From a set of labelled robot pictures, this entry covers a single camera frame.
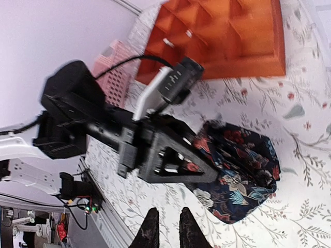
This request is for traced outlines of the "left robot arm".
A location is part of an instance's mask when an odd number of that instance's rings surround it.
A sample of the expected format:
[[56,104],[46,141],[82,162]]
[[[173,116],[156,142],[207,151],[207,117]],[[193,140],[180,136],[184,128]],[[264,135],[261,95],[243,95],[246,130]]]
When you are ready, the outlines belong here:
[[24,158],[67,159],[87,151],[95,138],[117,152],[117,174],[137,169],[148,183],[213,182],[218,172],[192,146],[195,133],[183,121],[162,114],[182,103],[201,78],[203,67],[184,58],[174,67],[164,64],[130,112],[106,106],[106,97],[86,64],[72,61],[46,81],[41,97],[44,111],[32,123],[38,135],[27,143],[24,128],[1,135],[1,179],[34,187],[62,199],[91,197],[95,186],[68,173],[57,176],[31,166]]

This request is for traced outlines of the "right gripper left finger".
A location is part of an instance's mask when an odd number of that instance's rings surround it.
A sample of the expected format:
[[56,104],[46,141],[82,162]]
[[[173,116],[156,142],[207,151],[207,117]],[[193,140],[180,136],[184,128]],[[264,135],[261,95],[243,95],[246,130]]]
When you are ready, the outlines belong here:
[[149,209],[140,229],[130,248],[158,248],[159,240],[159,211],[157,208]]

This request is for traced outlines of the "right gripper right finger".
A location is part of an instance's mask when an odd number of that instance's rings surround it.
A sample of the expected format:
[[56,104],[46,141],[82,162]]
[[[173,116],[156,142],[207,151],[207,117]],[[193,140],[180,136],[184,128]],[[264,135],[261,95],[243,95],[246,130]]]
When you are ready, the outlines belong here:
[[209,242],[206,240],[188,207],[184,207],[180,214],[179,242],[180,247],[209,247]]

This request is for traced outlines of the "dark floral tie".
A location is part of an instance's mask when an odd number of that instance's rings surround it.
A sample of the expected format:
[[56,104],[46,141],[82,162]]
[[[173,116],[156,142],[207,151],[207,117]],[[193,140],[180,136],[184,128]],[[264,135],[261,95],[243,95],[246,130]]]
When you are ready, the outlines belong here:
[[185,186],[226,224],[244,219],[275,193],[280,164],[269,137],[220,121],[208,120],[193,145],[211,160],[218,177]]

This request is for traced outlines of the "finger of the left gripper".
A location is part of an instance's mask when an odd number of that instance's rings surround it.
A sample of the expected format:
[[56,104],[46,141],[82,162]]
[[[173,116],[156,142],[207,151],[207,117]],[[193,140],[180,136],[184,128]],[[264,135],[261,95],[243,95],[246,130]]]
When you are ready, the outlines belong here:
[[157,130],[138,177],[148,183],[210,183],[218,171],[178,134]]

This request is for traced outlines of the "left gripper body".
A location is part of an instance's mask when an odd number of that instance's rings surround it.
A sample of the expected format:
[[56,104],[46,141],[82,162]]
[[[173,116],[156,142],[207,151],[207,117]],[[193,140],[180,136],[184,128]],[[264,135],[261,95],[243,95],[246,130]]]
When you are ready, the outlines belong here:
[[91,136],[119,154],[117,172],[125,177],[140,169],[157,130],[176,133],[187,143],[194,136],[183,121],[170,115],[134,121],[132,112],[106,105],[105,99],[84,62],[64,65],[45,83],[44,112],[33,145],[51,159],[65,159],[86,153]]

